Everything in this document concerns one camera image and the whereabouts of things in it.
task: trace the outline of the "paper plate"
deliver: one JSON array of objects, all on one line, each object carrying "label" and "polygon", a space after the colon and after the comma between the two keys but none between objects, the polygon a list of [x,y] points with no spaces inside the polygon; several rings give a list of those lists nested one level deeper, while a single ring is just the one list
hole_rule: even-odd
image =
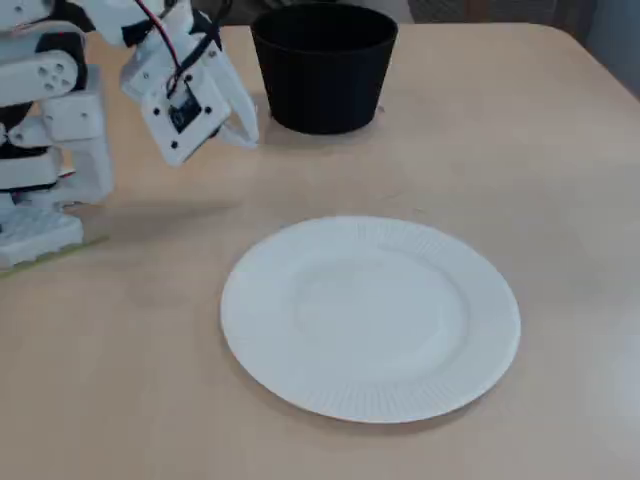
[{"label": "paper plate", "polygon": [[487,260],[433,228],[371,217],[311,220],[254,246],[229,276],[221,319],[267,389],[367,423],[472,402],[520,339],[516,300]]}]

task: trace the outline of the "red wire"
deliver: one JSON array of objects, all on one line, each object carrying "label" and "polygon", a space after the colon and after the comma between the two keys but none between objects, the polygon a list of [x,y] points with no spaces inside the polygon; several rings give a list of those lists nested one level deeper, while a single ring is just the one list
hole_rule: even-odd
[{"label": "red wire", "polygon": [[158,17],[156,17],[153,14],[151,10],[149,10],[149,8],[144,4],[142,0],[134,0],[134,1],[138,4],[138,6],[142,9],[145,15],[149,18],[149,20],[151,20],[154,26],[158,29],[158,33],[160,33],[160,36],[164,40],[164,43],[167,45],[167,48],[169,49],[169,53],[173,58],[173,62],[176,64],[176,69],[180,68],[180,60],[178,60],[178,54],[176,53],[175,47],[171,43],[171,39],[169,38],[169,35],[167,35],[167,32],[162,26],[162,22],[158,19]]}]

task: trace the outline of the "table surface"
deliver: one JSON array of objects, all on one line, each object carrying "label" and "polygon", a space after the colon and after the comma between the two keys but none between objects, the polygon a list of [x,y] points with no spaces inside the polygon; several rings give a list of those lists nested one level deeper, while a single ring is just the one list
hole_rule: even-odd
[{"label": "table surface", "polygon": [[[631,479],[640,471],[640,105],[565,34],[403,27],[375,122],[339,138],[269,120],[248,30],[224,32],[263,144],[166,166],[104,66],[111,238],[0,285],[0,477]],[[259,387],[218,303],[243,252],[325,215],[464,239],[504,274],[523,336],[454,414],[338,422]]]}]

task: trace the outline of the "white robot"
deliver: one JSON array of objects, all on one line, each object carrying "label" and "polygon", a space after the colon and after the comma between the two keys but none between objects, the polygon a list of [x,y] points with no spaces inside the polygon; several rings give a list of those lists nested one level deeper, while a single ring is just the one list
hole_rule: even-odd
[{"label": "white robot", "polygon": [[[217,36],[224,13],[209,18],[190,0],[0,0],[0,269],[82,243],[82,223],[62,208],[100,202],[113,189],[86,30],[135,47],[121,87],[170,165],[212,136],[255,145],[255,106]],[[228,122],[232,113],[241,125]]]}]

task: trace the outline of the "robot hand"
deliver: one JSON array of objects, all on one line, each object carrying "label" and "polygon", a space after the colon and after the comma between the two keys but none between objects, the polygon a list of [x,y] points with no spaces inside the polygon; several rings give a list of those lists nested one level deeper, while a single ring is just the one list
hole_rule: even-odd
[{"label": "robot hand", "polygon": [[[170,165],[182,164],[213,135],[245,147],[256,144],[255,106],[222,48],[217,22],[194,10],[188,0],[173,2],[162,19],[151,10],[163,8],[157,0],[156,5],[141,0],[78,3],[108,41],[136,44],[134,57],[122,71],[121,87],[142,107]],[[126,29],[114,30],[116,12]],[[141,13],[146,20],[132,23]],[[142,38],[135,38],[136,31],[146,30]],[[240,128],[228,122],[232,115]]]}]

